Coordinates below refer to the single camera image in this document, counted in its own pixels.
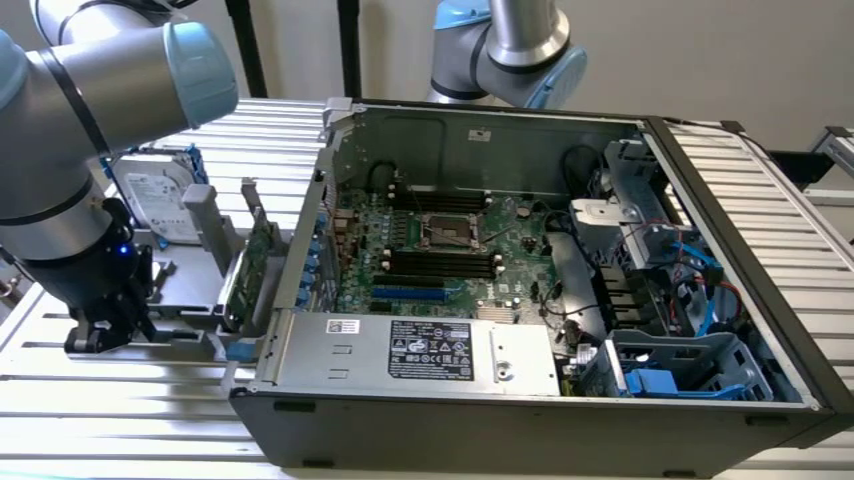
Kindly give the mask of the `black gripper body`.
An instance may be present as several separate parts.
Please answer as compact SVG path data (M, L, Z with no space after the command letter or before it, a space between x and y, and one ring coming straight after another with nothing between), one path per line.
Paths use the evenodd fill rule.
M75 320L112 326L142 326L148 321L148 245L106 236L71 257L26 260L23 266L46 291L67 305Z

